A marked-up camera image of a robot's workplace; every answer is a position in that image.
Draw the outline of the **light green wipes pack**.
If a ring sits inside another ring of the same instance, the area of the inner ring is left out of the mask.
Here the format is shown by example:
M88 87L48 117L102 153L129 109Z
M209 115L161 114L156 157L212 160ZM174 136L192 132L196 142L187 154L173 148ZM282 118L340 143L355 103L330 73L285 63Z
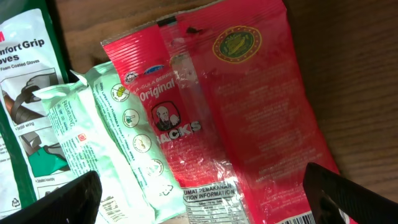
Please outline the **light green wipes pack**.
M72 172L98 173L97 223L162 223L185 211L183 192L138 97L111 62L75 83L37 90Z

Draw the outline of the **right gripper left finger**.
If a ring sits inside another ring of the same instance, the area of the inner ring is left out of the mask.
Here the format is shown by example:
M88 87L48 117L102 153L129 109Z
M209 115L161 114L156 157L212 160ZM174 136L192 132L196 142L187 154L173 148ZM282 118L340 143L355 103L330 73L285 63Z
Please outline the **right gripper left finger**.
M102 186L91 170L44 198L1 220L1 224L94 223Z

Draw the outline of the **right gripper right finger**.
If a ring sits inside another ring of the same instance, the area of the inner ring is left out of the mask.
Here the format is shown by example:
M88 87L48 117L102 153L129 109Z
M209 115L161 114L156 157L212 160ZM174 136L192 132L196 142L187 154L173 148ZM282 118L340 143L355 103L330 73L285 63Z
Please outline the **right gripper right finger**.
M316 163L307 164L303 189L316 223L397 223L397 203Z

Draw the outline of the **red snack bag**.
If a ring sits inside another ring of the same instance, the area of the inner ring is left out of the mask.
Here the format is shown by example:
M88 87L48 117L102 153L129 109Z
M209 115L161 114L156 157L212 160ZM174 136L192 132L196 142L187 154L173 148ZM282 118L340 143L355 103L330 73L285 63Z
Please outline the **red snack bag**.
M217 1L102 46L144 107L190 223L317 222L305 168L338 168L282 1Z

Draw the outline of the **dark green packet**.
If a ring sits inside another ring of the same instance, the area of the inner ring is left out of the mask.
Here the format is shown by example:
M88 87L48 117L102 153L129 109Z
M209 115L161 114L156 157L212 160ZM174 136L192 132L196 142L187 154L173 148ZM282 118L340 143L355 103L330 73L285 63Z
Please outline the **dark green packet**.
M1 218L74 176L35 91L68 82L45 1L1 1Z

